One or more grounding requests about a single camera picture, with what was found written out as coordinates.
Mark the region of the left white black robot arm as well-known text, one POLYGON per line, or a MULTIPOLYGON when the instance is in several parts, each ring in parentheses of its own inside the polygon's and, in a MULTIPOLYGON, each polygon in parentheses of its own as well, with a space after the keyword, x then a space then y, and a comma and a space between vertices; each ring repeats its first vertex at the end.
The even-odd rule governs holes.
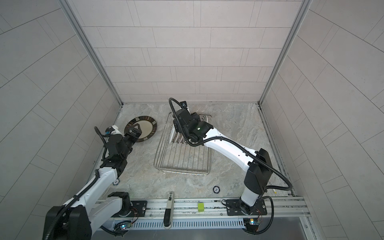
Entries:
POLYGON ((127 157, 142 131, 138 124, 131 126, 125 134, 113 125, 101 134, 104 152, 102 165, 95 170, 94 177, 70 200, 61 206, 52 207, 46 214, 44 240, 90 240, 97 229, 113 215, 138 216, 127 192, 114 192, 98 207, 95 203, 105 190, 120 177, 127 165, 127 157))

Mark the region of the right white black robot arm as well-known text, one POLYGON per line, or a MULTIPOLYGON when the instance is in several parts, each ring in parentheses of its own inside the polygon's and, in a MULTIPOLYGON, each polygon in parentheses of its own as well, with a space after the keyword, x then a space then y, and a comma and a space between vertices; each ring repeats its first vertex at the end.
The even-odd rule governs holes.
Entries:
POLYGON ((203 145, 213 149, 236 163, 245 173, 244 191, 238 200, 236 210, 251 215, 257 210, 264 193, 269 189, 291 191, 292 183, 272 167, 269 153, 260 149, 246 148, 227 138, 211 124, 202 121, 197 113, 187 109, 173 110, 176 132, 183 135, 192 147, 203 145))

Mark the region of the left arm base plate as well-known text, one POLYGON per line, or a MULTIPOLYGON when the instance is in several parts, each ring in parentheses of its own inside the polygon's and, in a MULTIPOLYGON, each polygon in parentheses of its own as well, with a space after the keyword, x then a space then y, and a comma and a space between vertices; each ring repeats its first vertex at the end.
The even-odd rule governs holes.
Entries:
POLYGON ((147 201, 132 201, 131 200, 131 209, 128 211, 128 214, 123 216, 123 218, 140 218, 144 217, 146 214, 148 202, 147 201))

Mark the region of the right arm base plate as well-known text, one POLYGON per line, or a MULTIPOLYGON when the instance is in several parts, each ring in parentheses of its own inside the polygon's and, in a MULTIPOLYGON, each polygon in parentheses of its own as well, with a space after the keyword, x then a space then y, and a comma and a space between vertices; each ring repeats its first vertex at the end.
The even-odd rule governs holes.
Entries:
POLYGON ((248 206, 240 199, 226 200, 228 216, 265 216, 268 214, 264 200, 257 200, 253 206, 248 206))

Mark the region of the black rimmed mirror plate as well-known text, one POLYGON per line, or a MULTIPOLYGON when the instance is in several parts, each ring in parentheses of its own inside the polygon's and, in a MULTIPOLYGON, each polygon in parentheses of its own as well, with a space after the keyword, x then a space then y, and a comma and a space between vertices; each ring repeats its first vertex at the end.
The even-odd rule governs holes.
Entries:
POLYGON ((124 134, 128 134, 132 128, 140 129, 142 131, 141 136, 137 142, 143 142, 151 138, 157 130, 157 121, 149 116, 140 116, 130 120, 125 129, 124 134))

